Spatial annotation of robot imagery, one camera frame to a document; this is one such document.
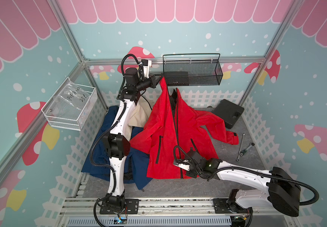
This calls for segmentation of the beige jacket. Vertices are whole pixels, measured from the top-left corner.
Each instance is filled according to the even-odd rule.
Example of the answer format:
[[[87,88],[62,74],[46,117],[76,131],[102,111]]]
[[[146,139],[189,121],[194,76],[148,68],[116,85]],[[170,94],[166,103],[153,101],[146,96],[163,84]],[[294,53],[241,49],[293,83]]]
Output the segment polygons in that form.
[[[130,114],[128,121],[128,128],[125,130],[127,140],[130,141],[132,138],[133,127],[143,128],[147,123],[149,116],[152,112],[151,103],[146,100],[144,96],[141,96],[138,100],[136,108]]]

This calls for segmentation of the red jacket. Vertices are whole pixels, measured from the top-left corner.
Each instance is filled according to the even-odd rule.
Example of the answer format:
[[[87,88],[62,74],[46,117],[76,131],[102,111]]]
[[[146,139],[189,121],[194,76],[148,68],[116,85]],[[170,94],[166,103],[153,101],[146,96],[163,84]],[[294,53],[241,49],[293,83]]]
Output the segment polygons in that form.
[[[187,179],[186,171],[175,166],[174,160],[183,157],[175,149],[185,152],[197,147],[205,159],[218,157],[212,144],[216,139],[237,145],[236,133],[227,131],[225,122],[208,111],[194,110],[181,97],[179,89],[169,93],[165,79],[161,79],[162,93],[153,106],[142,132],[131,139],[131,147],[149,155],[146,176],[153,179]]]

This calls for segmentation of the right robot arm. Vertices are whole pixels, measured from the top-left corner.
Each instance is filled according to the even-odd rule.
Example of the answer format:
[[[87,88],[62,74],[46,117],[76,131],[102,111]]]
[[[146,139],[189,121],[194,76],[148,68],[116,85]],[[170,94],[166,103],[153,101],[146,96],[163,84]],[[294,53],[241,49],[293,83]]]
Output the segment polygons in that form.
[[[173,155],[174,165],[184,169],[191,178],[232,181],[252,187],[252,190],[247,191],[231,191],[226,206],[233,213],[253,207],[272,207],[284,215],[297,217],[301,206],[311,205],[319,200],[319,193],[314,187],[292,179],[279,167],[258,170],[221,159],[207,160],[199,154],[195,146],[189,152],[175,146]]]

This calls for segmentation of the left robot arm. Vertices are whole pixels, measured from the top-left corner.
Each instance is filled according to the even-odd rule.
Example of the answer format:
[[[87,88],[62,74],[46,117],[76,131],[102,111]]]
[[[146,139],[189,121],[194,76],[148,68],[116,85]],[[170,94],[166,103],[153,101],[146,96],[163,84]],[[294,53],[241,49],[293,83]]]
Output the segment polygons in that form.
[[[106,196],[98,199],[96,205],[120,215],[127,210],[124,189],[124,166],[130,152],[129,120],[136,109],[139,99],[148,88],[155,88],[159,80],[149,74],[152,62],[139,60],[134,54],[127,54],[121,61],[120,68],[123,82],[117,100],[120,105],[114,122],[102,133],[90,149],[89,160],[93,166],[110,170],[110,184]],[[102,142],[107,150],[109,163],[98,164],[93,160],[97,145]]]

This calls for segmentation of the blue jacket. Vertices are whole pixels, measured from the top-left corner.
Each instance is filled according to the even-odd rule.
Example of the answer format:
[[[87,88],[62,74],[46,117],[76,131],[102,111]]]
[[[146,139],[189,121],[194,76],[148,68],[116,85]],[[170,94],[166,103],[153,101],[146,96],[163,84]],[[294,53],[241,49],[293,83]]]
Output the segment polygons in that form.
[[[114,119],[117,115],[119,107],[111,106],[104,117],[101,128],[95,141],[114,123]],[[109,164],[109,157],[103,142],[100,142],[94,150],[93,161],[96,164]],[[124,183],[135,183],[139,190],[142,190],[152,178],[147,177],[147,168],[149,164],[149,155],[131,148],[128,157],[125,161],[124,167]],[[87,157],[82,172],[89,173],[90,175],[109,181],[111,170],[108,167],[94,166],[90,161],[90,157]]]

